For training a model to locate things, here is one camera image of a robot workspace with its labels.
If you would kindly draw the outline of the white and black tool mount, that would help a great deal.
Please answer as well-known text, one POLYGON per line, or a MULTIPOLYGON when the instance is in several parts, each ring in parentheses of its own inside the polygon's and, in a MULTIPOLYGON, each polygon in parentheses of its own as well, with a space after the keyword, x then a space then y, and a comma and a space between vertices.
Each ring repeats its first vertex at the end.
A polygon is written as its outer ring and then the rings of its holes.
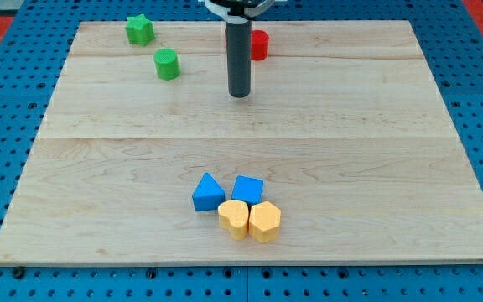
POLYGON ((225 22, 247 22, 275 5, 285 5, 286 0, 203 0, 202 3, 225 22))

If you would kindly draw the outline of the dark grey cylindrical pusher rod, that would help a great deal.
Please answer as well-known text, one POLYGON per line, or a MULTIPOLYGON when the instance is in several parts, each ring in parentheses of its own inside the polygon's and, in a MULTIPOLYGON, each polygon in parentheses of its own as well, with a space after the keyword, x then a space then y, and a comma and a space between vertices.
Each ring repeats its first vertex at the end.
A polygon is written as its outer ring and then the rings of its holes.
POLYGON ((243 98, 251 92, 252 23, 226 23, 226 59, 229 94, 243 98))

